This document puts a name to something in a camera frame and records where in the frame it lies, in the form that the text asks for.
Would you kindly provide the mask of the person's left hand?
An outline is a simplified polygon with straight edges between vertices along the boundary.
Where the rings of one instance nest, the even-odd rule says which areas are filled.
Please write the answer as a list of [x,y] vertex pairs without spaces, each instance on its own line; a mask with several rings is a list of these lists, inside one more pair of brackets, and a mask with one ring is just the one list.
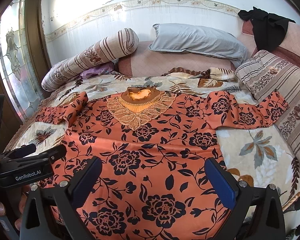
[[[28,192],[30,191],[30,185],[26,185],[26,186],[23,186],[22,187],[22,190],[21,190],[21,195],[19,197],[20,199],[20,202],[19,202],[19,212],[21,214],[23,214],[24,212],[24,208],[25,208],[25,204],[26,204],[26,200],[27,200],[27,194]],[[0,202],[0,217],[1,216],[4,216],[6,215],[6,208],[5,206]],[[14,225],[15,225],[15,228],[19,231],[20,228],[21,228],[21,223],[22,223],[22,217],[18,218]]]

